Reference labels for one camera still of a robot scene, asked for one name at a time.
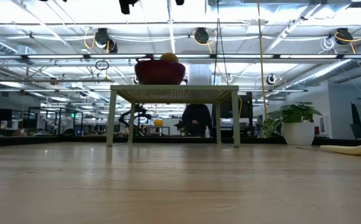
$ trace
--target yellow ball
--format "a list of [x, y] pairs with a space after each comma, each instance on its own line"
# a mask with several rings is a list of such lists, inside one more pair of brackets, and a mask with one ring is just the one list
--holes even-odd
[[155, 119], [153, 123], [155, 126], [159, 126], [159, 127], [162, 126], [162, 120], [160, 120], [160, 119]]
[[179, 62], [178, 57], [173, 53], [165, 53], [160, 57], [160, 60], [165, 60], [169, 62]]

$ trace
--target bowl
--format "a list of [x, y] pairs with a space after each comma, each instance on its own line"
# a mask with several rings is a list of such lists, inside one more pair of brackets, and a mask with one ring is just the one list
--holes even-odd
[[142, 85], [179, 85], [185, 77], [186, 68], [177, 62], [154, 60], [152, 56], [136, 61], [135, 74]]

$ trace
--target table top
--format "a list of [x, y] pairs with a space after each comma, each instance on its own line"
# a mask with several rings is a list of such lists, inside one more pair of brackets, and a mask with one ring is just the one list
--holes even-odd
[[135, 103], [221, 103], [238, 86], [224, 85], [112, 85], [111, 90]]

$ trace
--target table leg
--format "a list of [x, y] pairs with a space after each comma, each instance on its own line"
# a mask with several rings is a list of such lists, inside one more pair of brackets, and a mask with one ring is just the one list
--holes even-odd
[[217, 129], [217, 144], [222, 144], [222, 136], [220, 130], [220, 103], [215, 104], [215, 123]]
[[232, 91], [232, 111], [233, 111], [233, 140], [235, 147], [240, 147], [240, 119], [238, 110], [238, 93]]
[[113, 146], [113, 135], [114, 135], [114, 118], [116, 114], [116, 100], [117, 100], [117, 90], [112, 90], [110, 93], [110, 105], [108, 109], [108, 118], [107, 118], [107, 137], [106, 137], [106, 146]]
[[131, 114], [129, 119], [128, 143], [133, 141], [133, 127], [135, 122], [135, 102], [131, 102]]

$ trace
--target table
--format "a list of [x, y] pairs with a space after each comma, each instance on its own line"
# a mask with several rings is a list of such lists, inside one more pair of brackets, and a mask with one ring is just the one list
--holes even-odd
[[[240, 147], [240, 123], [238, 114], [238, 86], [224, 85], [112, 85], [106, 145], [113, 146], [114, 118], [117, 95], [131, 103], [128, 142], [133, 141], [135, 105], [137, 103], [198, 103], [215, 104], [216, 122], [220, 124], [220, 104], [232, 99], [234, 146]], [[217, 143], [221, 144], [220, 128]]]

